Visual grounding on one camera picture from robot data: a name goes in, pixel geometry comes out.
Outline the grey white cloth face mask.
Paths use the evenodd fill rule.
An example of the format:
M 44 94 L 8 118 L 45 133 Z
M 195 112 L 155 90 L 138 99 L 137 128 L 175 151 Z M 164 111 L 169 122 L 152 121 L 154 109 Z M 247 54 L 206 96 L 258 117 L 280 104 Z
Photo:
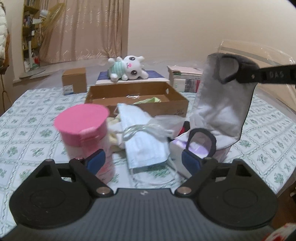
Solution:
M 256 83 L 239 83 L 258 70 L 254 61 L 235 54 L 208 55 L 190 115 L 190 127 L 204 128 L 217 140 L 214 158 L 222 162 L 241 138 Z

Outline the cream fluffy towel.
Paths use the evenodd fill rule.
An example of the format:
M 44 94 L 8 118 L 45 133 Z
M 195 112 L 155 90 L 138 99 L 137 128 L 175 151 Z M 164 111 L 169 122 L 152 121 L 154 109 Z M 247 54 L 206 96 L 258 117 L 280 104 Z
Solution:
M 119 152 L 125 149 L 125 142 L 122 139 L 122 126 L 120 115 L 117 117 L 107 118 L 107 130 L 109 136 L 109 142 L 111 144 L 111 152 Z

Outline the light green microfiber cloth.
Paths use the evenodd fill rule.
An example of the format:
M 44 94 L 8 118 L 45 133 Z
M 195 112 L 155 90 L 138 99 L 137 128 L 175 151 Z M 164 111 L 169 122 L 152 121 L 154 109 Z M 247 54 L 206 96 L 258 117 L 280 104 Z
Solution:
M 140 101 L 137 101 L 133 104 L 143 104 L 143 103 L 158 103 L 158 102 L 161 102 L 161 100 L 157 97 L 152 97 L 152 98 L 146 98 L 144 100 L 140 100 Z

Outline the black red soft item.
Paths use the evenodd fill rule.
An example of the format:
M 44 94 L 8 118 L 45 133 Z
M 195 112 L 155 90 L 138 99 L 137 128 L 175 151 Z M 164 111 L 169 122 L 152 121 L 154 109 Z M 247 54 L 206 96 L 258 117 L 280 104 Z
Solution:
M 183 124 L 182 129 L 180 130 L 178 137 L 181 136 L 182 134 L 186 133 L 187 131 L 190 130 L 190 122 L 189 121 L 185 121 Z

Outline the purple tissue pack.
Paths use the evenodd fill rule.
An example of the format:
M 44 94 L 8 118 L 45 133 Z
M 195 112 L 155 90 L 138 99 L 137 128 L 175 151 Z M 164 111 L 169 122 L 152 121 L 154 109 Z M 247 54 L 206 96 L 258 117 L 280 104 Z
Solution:
M 176 166 L 177 172 L 186 178 L 190 178 L 191 174 L 182 163 L 182 152 L 188 150 L 201 159 L 205 157 L 213 157 L 219 162 L 223 162 L 230 151 L 231 147 L 224 149 L 217 149 L 215 138 L 210 133 L 186 132 L 181 136 L 175 138 L 169 143 L 171 159 Z

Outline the pink lidded cup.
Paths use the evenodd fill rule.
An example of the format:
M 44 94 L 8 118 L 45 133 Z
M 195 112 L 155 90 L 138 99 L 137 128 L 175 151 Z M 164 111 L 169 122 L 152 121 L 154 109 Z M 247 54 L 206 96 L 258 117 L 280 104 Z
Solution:
M 95 171 L 95 176 L 105 184 L 115 174 L 111 143 L 107 131 L 109 109 L 99 104 L 78 104 L 72 106 L 54 120 L 54 127 L 60 133 L 70 159 L 87 158 L 97 150 L 105 152 L 102 168 Z

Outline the white plastic bag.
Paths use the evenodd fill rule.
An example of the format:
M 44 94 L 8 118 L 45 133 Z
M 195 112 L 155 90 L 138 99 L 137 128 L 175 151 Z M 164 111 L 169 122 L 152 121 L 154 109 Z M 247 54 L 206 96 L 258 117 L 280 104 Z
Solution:
M 175 139 L 183 127 L 186 118 L 178 115 L 158 115 L 148 124 L 152 126 L 152 133 L 160 138 Z

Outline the light blue surgical mask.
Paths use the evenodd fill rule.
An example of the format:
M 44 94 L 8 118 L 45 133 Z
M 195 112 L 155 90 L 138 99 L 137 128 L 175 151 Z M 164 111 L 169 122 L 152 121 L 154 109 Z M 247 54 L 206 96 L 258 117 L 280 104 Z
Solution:
M 166 161 L 172 163 L 169 138 L 160 138 L 152 133 L 152 126 L 148 122 L 153 117 L 138 106 L 119 103 L 117 110 L 121 119 L 122 139 L 125 142 L 131 177 L 137 182 L 151 185 L 151 182 L 139 179 L 133 170 Z

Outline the stack of books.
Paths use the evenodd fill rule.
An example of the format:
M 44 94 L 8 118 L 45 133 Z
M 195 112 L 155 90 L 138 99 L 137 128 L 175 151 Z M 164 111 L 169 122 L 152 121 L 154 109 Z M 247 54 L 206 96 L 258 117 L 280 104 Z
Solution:
M 170 85 L 177 92 L 196 93 L 203 75 L 203 69 L 168 66 Z

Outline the green patterned bed sheet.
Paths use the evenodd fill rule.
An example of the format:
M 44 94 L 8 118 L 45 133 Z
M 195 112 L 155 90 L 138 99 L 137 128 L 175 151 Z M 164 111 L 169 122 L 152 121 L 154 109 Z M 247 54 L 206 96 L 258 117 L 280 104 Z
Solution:
M 26 91 L 1 116 L 1 235 L 15 227 L 9 209 L 12 193 L 45 159 L 69 161 L 54 128 L 55 117 L 67 108 L 82 104 L 85 94 L 64 96 L 60 88 Z M 112 155 L 115 174 L 109 186 L 118 188 L 170 188 L 184 177 L 165 163 L 130 175 L 124 151 Z M 276 194 L 295 181 L 295 114 L 276 100 L 255 91 L 241 139 L 225 161 L 244 160 Z

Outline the open brown cardboard box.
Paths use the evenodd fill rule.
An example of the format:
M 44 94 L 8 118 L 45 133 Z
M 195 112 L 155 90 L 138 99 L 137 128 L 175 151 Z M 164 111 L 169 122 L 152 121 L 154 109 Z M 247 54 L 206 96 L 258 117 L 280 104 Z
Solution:
M 100 104 L 107 107 L 110 116 L 115 117 L 117 104 L 133 104 L 146 98 L 157 97 L 158 103 L 136 104 L 151 116 L 178 115 L 185 117 L 189 101 L 176 92 L 166 82 L 117 83 L 91 86 L 85 103 Z

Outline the small closed cardboard box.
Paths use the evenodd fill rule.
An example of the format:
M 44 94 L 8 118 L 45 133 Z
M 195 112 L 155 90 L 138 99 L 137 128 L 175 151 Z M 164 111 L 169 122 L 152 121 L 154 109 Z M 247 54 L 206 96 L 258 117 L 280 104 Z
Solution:
M 87 92 L 86 69 L 65 70 L 62 74 L 62 85 L 64 95 Z

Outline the white bunny plush toy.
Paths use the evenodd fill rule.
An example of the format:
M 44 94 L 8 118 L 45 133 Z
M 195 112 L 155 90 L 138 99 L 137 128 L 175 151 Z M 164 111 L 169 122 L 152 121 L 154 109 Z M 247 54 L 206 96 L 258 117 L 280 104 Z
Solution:
M 136 80 L 138 78 L 147 79 L 149 74 L 144 70 L 143 61 L 143 56 L 133 55 L 128 55 L 124 59 L 120 56 L 116 59 L 109 58 L 108 77 L 112 82 Z

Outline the standing fan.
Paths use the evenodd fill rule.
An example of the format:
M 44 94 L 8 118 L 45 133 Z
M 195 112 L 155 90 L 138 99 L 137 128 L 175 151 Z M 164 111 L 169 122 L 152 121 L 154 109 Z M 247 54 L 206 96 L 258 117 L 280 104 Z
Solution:
M 42 18 L 41 23 L 41 46 L 43 44 L 44 38 L 46 33 L 48 33 L 55 25 L 55 23 L 59 20 L 61 17 L 64 9 L 65 9 L 64 3 L 56 3 L 54 6 L 49 7 L 49 1 L 41 1 L 41 13 L 40 17 Z M 40 67 L 38 69 L 35 69 L 34 71 L 30 71 L 29 73 L 24 72 L 19 76 L 20 79 L 26 79 L 29 77 L 32 77 L 34 75 L 38 75 L 40 73 L 43 73 L 45 71 L 45 68 L 41 67 L 41 60 L 40 60 Z

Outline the beige curtain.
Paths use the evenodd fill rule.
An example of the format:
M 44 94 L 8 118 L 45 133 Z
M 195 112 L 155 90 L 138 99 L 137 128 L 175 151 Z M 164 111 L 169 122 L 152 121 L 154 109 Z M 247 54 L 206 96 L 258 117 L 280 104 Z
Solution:
M 127 33 L 129 1 L 62 1 L 61 14 L 45 30 L 39 51 L 47 64 L 117 57 Z

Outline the wooden bookshelf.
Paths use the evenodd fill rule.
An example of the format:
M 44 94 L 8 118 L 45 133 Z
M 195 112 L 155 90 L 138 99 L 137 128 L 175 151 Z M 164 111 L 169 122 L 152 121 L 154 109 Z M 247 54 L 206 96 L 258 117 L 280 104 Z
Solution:
M 41 1 L 24 1 L 22 23 L 22 49 L 25 73 L 40 67 Z

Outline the white puffer jacket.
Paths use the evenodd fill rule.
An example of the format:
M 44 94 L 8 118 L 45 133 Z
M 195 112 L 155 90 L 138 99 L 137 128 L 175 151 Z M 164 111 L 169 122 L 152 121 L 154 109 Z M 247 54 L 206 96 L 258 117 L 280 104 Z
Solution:
M 8 24 L 6 20 L 6 12 L 4 9 L 4 5 L 1 2 L 0 9 L 0 60 L 1 67 L 4 65 L 4 61 L 6 59 L 6 41 L 8 37 Z

